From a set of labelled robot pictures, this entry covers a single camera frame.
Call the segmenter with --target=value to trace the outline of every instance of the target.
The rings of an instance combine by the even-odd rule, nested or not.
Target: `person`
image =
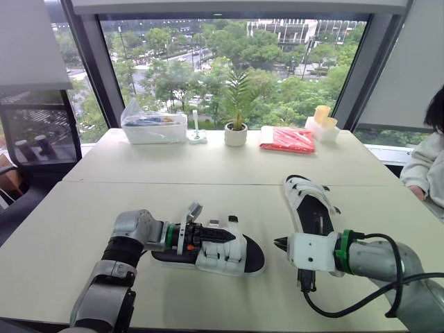
[[[400,179],[444,222],[444,86],[430,102],[424,123],[434,132],[411,153]]]

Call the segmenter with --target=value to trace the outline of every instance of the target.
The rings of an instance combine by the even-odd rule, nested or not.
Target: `small white stand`
[[[188,133],[188,142],[190,144],[206,144],[207,133],[204,130],[199,130],[197,121],[197,110],[193,110],[194,128],[195,130]]]
[[[305,128],[311,130],[314,138],[319,142],[335,142],[341,130],[339,128],[323,128],[314,121],[314,117],[308,117],[305,123]]]

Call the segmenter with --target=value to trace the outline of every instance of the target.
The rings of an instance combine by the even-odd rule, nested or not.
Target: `white flower pot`
[[[248,127],[246,124],[242,123],[244,127],[242,130],[231,130],[230,126],[233,123],[227,123],[225,125],[225,144],[231,147],[243,146],[247,141]]]

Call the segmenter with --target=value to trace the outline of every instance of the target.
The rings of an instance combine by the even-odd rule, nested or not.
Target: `person's hand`
[[[419,186],[412,185],[409,186],[409,189],[413,192],[413,194],[416,195],[416,198],[418,198],[420,201],[424,201],[424,191]]]

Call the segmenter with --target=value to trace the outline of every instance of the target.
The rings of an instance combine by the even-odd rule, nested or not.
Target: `white sweater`
[[[444,136],[434,133],[421,142],[400,178],[406,186],[419,186],[426,206],[444,222]]]

